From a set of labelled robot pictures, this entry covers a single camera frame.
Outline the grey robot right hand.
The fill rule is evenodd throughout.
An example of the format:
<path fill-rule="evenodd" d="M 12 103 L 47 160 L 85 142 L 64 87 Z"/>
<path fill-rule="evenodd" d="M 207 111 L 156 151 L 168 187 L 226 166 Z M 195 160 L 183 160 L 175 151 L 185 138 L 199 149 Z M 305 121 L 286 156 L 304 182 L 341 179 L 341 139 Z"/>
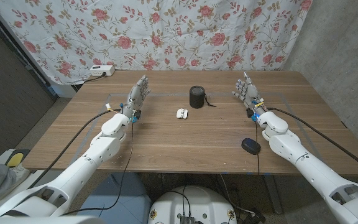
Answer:
<path fill-rule="evenodd" d="M 243 102 L 248 118 L 252 116 L 259 117 L 267 112 L 267 108 L 264 106 L 264 99 L 260 96 L 257 87 L 246 72 L 244 72 L 243 80 L 238 79 L 236 91 L 233 91 L 232 94 Z"/>

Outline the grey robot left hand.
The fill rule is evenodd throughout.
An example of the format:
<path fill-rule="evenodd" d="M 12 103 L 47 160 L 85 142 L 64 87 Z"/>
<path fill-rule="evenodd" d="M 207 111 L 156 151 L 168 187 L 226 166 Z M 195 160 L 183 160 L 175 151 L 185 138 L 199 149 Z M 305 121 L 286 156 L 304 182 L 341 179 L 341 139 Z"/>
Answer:
<path fill-rule="evenodd" d="M 124 103 L 121 113 L 128 118 L 132 118 L 135 112 L 141 109 L 143 102 L 149 93 L 149 79 L 146 75 L 143 75 L 129 92 L 127 101 Z"/>

